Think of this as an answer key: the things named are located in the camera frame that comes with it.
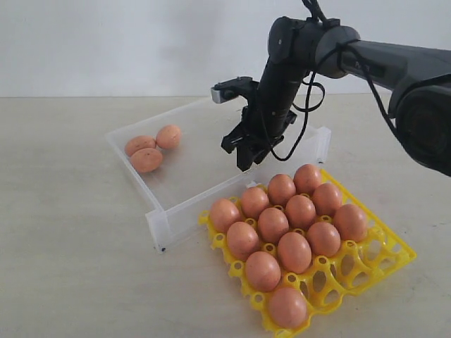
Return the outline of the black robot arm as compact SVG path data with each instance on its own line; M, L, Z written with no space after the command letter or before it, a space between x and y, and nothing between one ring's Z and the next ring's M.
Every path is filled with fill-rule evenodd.
M212 87L221 104L238 96L247 100L241 120L221 142L235 153L239 169L262 162L283 141L298 113L302 85L315 87L315 77L353 75L371 90L390 91L381 115L396 140L420 165L450 174L450 52L361 40L357 31L337 19L278 18L268 35L268 60L260 81L237 77Z

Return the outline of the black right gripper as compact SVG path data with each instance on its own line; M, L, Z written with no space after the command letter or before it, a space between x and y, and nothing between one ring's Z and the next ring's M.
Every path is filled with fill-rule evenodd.
M241 122L221 141L228 154L236 150L236 165L242 172L260 164L282 142L285 130L296 118L292 103L308 74L296 64L267 61L256 96L247 102Z

